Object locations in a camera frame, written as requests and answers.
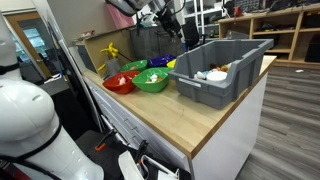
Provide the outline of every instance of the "gray floor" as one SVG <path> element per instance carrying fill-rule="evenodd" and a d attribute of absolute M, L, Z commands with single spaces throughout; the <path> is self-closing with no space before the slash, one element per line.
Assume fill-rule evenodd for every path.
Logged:
<path fill-rule="evenodd" d="M 237 179 L 320 179 L 320 71 L 274 67 L 258 138 Z"/>

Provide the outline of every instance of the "green bowl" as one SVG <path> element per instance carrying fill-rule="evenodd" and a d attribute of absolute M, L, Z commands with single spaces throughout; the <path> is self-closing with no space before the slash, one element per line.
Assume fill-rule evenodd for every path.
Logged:
<path fill-rule="evenodd" d="M 121 67 L 120 72 L 126 72 L 126 71 L 139 71 L 142 72 L 147 69 L 147 60 L 141 60 L 136 61 L 132 63 L 128 63 Z"/>
<path fill-rule="evenodd" d="M 146 92 L 157 93 L 162 91 L 169 82 L 168 72 L 172 69 L 170 68 L 150 68 L 144 70 L 138 76 L 132 79 L 133 84 L 135 84 L 139 89 Z M 162 78 L 160 82 L 147 83 L 152 75 L 157 75 L 158 78 Z"/>

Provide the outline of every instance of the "chair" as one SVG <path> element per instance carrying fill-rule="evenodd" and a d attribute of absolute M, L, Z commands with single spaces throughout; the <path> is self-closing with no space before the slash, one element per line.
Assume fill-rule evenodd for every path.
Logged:
<path fill-rule="evenodd" d="M 205 34 L 201 35 L 202 44 L 199 44 L 200 36 L 198 33 L 197 26 L 194 22 L 189 21 L 186 24 L 182 25 L 182 31 L 184 34 L 187 51 L 195 49 L 205 44 L 205 40 L 206 40 Z"/>

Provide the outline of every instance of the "red bowl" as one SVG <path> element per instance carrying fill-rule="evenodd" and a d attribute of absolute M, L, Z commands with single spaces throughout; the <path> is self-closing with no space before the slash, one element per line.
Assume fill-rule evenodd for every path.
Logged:
<path fill-rule="evenodd" d="M 134 77 L 136 77 L 139 73 L 140 73 L 139 71 L 120 72 L 120 73 L 112 76 L 111 78 L 109 78 L 105 82 L 103 82 L 102 85 L 105 88 L 107 88 L 110 91 L 113 91 L 115 93 L 128 94 L 129 92 L 134 90 L 134 88 L 136 87 L 132 83 L 132 79 Z M 126 79 L 126 83 L 122 84 L 122 85 L 119 85 L 119 81 L 120 81 L 121 78 L 125 78 Z"/>

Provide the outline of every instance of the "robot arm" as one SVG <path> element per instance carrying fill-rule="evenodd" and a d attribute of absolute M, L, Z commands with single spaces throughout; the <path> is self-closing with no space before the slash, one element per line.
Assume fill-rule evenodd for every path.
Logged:
<path fill-rule="evenodd" d="M 167 3 L 164 3 L 163 1 L 160 2 L 160 0 L 106 0 L 106 3 L 112 4 L 126 16 L 133 16 L 144 6 L 149 5 L 151 11 L 156 13 L 163 29 L 171 38 L 174 38 L 175 35 L 177 35 L 178 38 L 182 38 L 180 32 L 181 26 L 167 7 L 171 1 L 172 0 L 169 0 Z"/>

